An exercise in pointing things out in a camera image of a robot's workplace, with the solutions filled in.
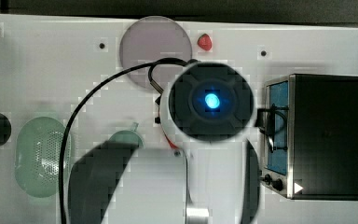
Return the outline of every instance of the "white table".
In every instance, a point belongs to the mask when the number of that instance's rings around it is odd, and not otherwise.
[[[55,223],[58,197],[37,200],[14,178],[16,138],[38,116],[66,122],[71,111],[101,80],[121,70],[117,47],[133,20],[0,15],[0,112],[12,124],[0,147],[0,224]],[[193,44],[193,57],[235,67],[261,106],[266,80],[294,72],[358,75],[358,29],[179,22]],[[198,37],[213,39],[211,52],[197,47]],[[105,49],[99,49],[103,42]],[[267,57],[261,57],[265,50]],[[76,156],[108,139],[133,121],[148,147],[168,148],[154,124],[155,92],[121,77],[98,92],[73,127]],[[256,150],[257,130],[253,142]],[[254,223],[358,223],[358,202],[290,201],[261,187]]]

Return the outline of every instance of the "green oval object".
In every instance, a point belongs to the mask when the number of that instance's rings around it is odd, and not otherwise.
[[[138,123],[134,122],[131,126],[130,130],[123,130],[114,133],[109,141],[120,142],[120,143],[130,143],[134,145],[138,145],[138,147],[144,146],[144,141],[136,132],[136,128],[138,127]]]
[[[28,121],[17,138],[15,176],[27,194],[45,198],[58,190],[60,148],[65,128],[56,119],[41,117]],[[65,150],[63,178],[69,175],[71,136]]]

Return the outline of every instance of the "pink circular disc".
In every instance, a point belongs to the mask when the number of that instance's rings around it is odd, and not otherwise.
[[[145,17],[134,23],[123,35],[119,56],[124,69],[151,63],[161,58],[179,58],[188,61],[192,56],[190,39],[175,21],[165,17]],[[153,79],[164,89],[183,67],[161,65],[153,70]],[[148,68],[129,73],[129,78],[139,86],[152,90],[147,78]]]

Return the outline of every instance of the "round device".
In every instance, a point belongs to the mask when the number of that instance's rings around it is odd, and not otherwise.
[[[174,125],[200,141],[220,141],[236,135],[254,110],[254,96],[246,80],[221,63],[194,64],[166,91]]]

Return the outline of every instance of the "glowing blue led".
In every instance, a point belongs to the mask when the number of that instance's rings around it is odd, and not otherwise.
[[[205,96],[205,103],[211,109],[216,109],[220,106],[219,98],[213,93],[209,93]]]

